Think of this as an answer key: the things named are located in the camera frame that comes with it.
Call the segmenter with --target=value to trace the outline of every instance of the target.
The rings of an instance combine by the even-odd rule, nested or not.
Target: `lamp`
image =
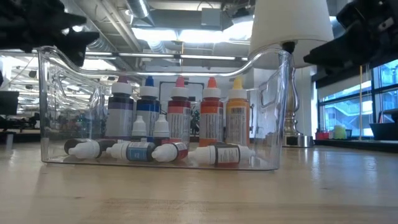
[[[289,76],[284,146],[312,147],[312,137],[296,130],[295,112],[299,109],[299,98],[293,67],[309,66],[303,57],[315,47],[333,40],[326,0],[262,0],[256,2],[254,14],[249,57],[264,48],[282,48],[294,59]],[[264,62],[262,66],[272,67],[267,63],[274,62]]]

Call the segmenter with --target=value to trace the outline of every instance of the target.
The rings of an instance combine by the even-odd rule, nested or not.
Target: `lamp base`
[[[282,147],[299,147],[299,148],[310,148],[313,147],[312,136],[285,136],[283,139]]]

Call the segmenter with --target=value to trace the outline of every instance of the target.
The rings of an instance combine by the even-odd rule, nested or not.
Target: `clear plastic bin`
[[[124,57],[137,55],[124,54]],[[287,52],[266,49],[249,60],[242,68],[228,73],[193,72],[113,72],[82,70],[53,47],[39,50],[40,84],[40,130],[43,162],[61,164],[91,164],[114,166],[174,167],[194,169],[275,170],[279,168],[280,151],[287,98],[287,79],[291,69],[291,56]],[[104,137],[110,86],[95,82],[90,76],[120,76],[154,79],[168,76],[176,80],[177,75],[196,78],[215,77],[218,82],[230,82],[241,75],[245,82],[253,83],[248,90],[253,138],[250,148],[255,151],[248,161],[235,167],[217,168],[200,166],[186,157],[182,161],[169,163],[127,162],[101,156],[98,159],[77,159],[64,150],[66,140],[73,138],[101,139]],[[84,92],[75,93],[77,88]],[[190,143],[195,150],[197,143]]]

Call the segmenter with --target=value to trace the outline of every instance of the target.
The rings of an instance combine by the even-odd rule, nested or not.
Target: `desk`
[[[46,165],[0,148],[0,223],[398,223],[398,156],[284,149],[275,172]]]

